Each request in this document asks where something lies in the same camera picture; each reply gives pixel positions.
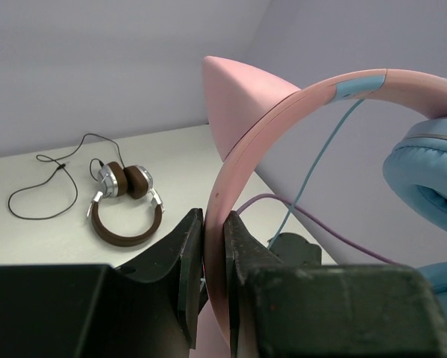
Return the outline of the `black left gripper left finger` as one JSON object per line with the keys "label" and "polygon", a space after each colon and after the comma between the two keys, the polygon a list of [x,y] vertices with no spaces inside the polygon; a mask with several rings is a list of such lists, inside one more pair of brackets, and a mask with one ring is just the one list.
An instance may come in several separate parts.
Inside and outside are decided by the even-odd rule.
{"label": "black left gripper left finger", "polygon": [[195,208],[116,268],[0,266],[0,357],[188,357],[202,230]]}

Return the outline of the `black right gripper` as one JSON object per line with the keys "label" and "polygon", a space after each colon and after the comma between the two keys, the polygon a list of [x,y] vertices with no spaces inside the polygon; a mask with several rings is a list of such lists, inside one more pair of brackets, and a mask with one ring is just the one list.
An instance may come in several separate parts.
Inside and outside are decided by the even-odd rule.
{"label": "black right gripper", "polygon": [[296,233],[280,233],[269,250],[289,266],[320,266],[322,249]]}

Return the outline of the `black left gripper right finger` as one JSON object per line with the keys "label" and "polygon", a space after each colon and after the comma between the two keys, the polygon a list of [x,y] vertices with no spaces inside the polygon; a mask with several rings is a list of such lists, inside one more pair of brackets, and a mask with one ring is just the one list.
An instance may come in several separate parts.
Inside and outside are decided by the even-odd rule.
{"label": "black left gripper right finger", "polygon": [[447,357],[447,316],[400,265],[290,265],[231,213],[224,225],[233,357]]}

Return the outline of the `pink blue cat-ear headphones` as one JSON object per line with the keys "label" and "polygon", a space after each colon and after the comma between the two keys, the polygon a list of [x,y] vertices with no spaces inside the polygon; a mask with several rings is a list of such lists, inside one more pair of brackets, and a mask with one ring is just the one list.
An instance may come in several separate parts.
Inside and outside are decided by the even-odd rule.
{"label": "pink blue cat-ear headphones", "polygon": [[[204,220],[204,275],[209,302],[230,347],[224,225],[264,154],[299,120],[327,104],[388,101],[416,111],[414,125],[383,164],[389,188],[414,212],[447,232],[447,78],[404,69],[368,69],[305,89],[256,67],[208,56],[205,103],[222,168]],[[415,268],[447,316],[447,263]]]}

